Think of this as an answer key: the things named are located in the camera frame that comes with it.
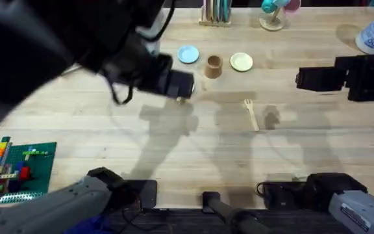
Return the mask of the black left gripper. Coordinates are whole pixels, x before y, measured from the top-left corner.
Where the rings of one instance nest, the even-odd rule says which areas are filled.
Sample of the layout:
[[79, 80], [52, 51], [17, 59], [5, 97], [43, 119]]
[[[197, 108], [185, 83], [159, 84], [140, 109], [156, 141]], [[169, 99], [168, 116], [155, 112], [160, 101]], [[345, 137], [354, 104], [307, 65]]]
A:
[[114, 85], [121, 84], [128, 87], [129, 97], [137, 88], [171, 98], [191, 98], [194, 92], [193, 73], [172, 70], [172, 57], [152, 53], [147, 44], [142, 34], [129, 32], [114, 47], [103, 50], [101, 73], [112, 96], [118, 95]]

